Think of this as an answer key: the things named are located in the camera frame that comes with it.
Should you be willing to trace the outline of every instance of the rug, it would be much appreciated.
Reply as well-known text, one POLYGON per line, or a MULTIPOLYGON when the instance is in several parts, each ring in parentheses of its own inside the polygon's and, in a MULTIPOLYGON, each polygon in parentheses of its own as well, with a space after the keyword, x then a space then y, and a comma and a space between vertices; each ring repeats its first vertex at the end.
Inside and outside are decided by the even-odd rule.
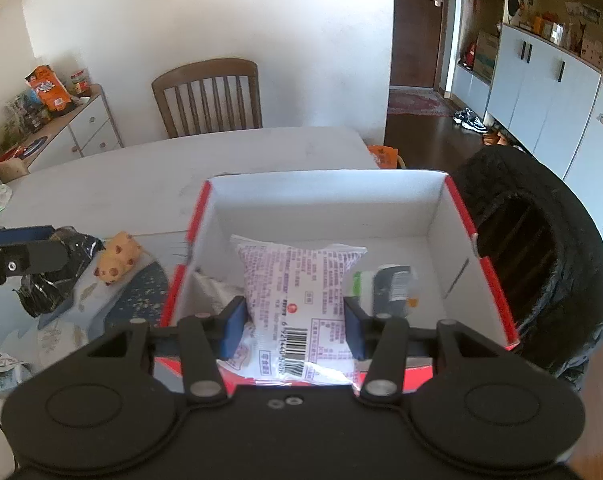
POLYGON ((390 89, 388 114, 452 117, 454 110, 431 88, 405 88, 390 89))

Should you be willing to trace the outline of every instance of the barcode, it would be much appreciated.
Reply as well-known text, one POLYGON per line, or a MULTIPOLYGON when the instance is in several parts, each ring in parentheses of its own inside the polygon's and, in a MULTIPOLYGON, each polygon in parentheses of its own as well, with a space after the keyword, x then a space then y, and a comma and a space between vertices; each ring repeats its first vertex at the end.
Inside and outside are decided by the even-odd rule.
POLYGON ((287 328, 284 334, 283 369, 295 377, 302 377, 306 348, 308 347, 307 328, 287 328))
POLYGON ((390 282, 390 301, 406 301, 410 273, 407 270, 395 272, 390 282))

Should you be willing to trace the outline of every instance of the screw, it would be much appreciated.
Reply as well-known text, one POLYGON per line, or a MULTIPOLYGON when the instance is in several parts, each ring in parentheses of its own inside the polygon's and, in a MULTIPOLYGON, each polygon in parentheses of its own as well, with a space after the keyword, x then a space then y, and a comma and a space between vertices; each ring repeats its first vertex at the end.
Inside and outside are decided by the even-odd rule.
POLYGON ((299 406, 303 404, 303 399, 297 396, 286 397, 286 404, 289 406, 299 406))
POLYGON ((375 397, 388 397, 396 390, 397 385, 386 379, 377 379, 366 384, 366 391, 375 397))
POLYGON ((286 406, 286 404, 281 399, 270 399, 266 403, 266 406, 268 406, 268 408, 272 408, 274 410, 281 410, 282 408, 284 408, 286 406))
POLYGON ((197 381, 190 385, 190 393, 197 397, 214 397, 221 392, 221 386, 215 381, 197 381))

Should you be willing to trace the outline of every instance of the cardboard box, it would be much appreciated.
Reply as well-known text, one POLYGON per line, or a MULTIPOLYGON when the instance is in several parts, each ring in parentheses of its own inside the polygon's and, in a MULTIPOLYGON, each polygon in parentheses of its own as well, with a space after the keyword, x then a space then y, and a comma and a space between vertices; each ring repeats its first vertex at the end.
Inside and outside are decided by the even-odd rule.
MULTIPOLYGON (((489 259, 477 255, 477 231, 445 173, 332 170, 211 178, 201 190, 186 237, 187 263, 175 271, 162 324, 197 314, 195 269, 244 285, 232 235, 310 249, 331 243, 366 247, 345 275, 344 290, 358 270, 408 265, 419 279, 419 307, 408 318, 412 326, 434 328, 438 320, 452 318, 502 346, 518 341, 499 280, 489 259)), ((423 364, 407 370, 405 388, 432 375, 423 364)))
POLYGON ((499 38, 482 30, 477 38, 475 65, 472 71, 483 79, 492 81, 498 50, 499 38))

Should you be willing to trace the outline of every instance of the cardboard box on shelf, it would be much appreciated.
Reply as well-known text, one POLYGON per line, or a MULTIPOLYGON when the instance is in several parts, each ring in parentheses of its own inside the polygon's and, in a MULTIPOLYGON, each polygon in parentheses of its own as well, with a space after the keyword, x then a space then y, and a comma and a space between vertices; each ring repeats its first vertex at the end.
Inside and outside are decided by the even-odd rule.
POLYGON ((499 38, 482 30, 477 38, 475 66, 472 71, 481 78, 492 81, 498 49, 499 38))

